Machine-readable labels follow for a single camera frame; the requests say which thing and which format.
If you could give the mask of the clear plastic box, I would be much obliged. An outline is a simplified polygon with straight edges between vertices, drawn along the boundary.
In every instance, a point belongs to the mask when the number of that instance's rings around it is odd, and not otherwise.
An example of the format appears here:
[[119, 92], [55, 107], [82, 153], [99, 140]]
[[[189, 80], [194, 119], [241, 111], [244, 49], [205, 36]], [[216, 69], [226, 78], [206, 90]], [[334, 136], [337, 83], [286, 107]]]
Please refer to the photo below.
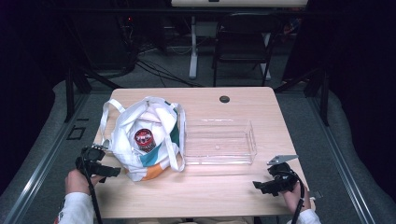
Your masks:
[[257, 145], [248, 119], [186, 122], [184, 158], [190, 165], [252, 164]]

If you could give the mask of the black metal stand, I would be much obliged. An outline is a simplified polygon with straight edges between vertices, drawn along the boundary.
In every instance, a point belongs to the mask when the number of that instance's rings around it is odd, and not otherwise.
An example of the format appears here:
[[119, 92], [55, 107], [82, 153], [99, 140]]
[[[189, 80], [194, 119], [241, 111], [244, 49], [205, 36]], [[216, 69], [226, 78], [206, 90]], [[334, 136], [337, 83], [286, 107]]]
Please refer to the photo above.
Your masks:
[[313, 70], [286, 81], [281, 86], [275, 88], [276, 93], [280, 93], [297, 85], [301, 81], [308, 80], [304, 89], [306, 97], [315, 97], [319, 92], [319, 117], [328, 126], [328, 103], [329, 103], [329, 81], [330, 76], [324, 67], [314, 68]]
[[92, 86], [88, 82], [91, 77], [100, 83], [108, 86], [110, 89], [119, 89], [120, 85], [100, 76], [98, 73], [84, 66], [74, 66], [68, 69], [65, 74], [65, 88], [66, 88], [66, 105], [67, 112], [65, 122], [68, 122], [75, 114], [75, 90], [77, 87], [83, 94], [89, 94], [92, 91]]

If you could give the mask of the white table leg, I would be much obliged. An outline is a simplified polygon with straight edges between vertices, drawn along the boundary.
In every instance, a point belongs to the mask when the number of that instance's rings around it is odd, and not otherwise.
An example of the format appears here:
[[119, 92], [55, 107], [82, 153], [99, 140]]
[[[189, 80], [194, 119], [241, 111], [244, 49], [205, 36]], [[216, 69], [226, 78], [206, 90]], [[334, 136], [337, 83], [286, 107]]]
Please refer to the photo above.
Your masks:
[[197, 53], [197, 40], [196, 40], [196, 20], [195, 17], [191, 17], [191, 62], [189, 78], [197, 78], [197, 64], [198, 64], [198, 53]]

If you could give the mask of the black folding chair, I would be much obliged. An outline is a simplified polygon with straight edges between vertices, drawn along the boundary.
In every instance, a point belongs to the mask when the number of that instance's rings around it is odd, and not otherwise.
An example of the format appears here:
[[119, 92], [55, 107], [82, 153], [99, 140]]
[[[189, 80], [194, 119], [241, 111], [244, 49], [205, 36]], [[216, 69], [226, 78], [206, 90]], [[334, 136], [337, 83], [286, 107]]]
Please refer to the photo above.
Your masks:
[[220, 19], [212, 61], [213, 86], [217, 86], [218, 63], [252, 63], [254, 67], [264, 64], [264, 86], [276, 35], [281, 29], [281, 19], [270, 14], [231, 13]]

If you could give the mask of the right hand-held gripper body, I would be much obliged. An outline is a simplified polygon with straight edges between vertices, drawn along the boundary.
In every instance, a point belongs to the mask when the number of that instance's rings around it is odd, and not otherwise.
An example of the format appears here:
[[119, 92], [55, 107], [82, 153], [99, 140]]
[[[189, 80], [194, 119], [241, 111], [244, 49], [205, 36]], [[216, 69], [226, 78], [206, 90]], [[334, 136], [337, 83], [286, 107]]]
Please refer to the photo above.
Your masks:
[[297, 174], [290, 168], [288, 161], [297, 159], [297, 155], [276, 155], [267, 162], [269, 174], [274, 178], [272, 188], [279, 192], [293, 191], [294, 185], [298, 180]]

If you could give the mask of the white tote bag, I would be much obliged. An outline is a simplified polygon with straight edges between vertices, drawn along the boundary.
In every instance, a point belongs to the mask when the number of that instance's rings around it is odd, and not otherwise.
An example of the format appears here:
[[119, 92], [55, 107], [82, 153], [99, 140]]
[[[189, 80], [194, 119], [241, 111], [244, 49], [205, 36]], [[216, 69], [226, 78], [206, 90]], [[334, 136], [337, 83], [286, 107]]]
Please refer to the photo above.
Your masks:
[[[125, 108], [115, 99], [103, 105], [100, 132], [106, 131], [109, 110], [119, 114], [110, 135], [103, 135], [101, 145], [109, 150], [133, 181], [144, 181], [160, 175], [166, 168], [181, 172], [185, 167], [186, 114], [180, 104], [148, 96]], [[140, 129], [151, 130], [156, 147], [150, 152], [139, 149], [134, 134]]]

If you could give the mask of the person's left hand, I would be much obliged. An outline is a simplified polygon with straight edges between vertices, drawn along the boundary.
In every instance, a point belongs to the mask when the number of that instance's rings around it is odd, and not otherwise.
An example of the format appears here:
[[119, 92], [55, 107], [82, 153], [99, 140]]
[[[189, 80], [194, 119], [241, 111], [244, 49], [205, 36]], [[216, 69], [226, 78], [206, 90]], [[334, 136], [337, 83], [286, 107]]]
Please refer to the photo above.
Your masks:
[[81, 192], [90, 195], [89, 182], [86, 177], [77, 169], [68, 173], [64, 179], [65, 193]]

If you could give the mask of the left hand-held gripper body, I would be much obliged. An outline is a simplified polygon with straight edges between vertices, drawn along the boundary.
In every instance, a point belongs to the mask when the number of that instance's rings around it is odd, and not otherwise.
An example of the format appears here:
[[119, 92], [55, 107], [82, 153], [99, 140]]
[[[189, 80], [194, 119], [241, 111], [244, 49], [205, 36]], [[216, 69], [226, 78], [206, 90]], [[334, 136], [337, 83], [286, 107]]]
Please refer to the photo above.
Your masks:
[[84, 147], [75, 164], [80, 171], [96, 171], [101, 166], [101, 160], [106, 153], [98, 146]]

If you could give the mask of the person's right hand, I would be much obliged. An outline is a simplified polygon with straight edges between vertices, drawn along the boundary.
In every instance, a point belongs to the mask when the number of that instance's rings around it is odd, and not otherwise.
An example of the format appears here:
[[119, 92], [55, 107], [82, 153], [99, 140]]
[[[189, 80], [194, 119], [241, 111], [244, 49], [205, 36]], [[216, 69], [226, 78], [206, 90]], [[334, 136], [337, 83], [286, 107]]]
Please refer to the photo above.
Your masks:
[[293, 191], [286, 190], [286, 191], [282, 191], [281, 194], [284, 198], [286, 206], [289, 208], [289, 210], [292, 213], [296, 211], [297, 205], [301, 199], [302, 194], [304, 195], [304, 202], [301, 208], [301, 212], [311, 208], [311, 202], [310, 202], [309, 194], [307, 193], [307, 187], [303, 186], [301, 188], [299, 182], [297, 182], [294, 185]]

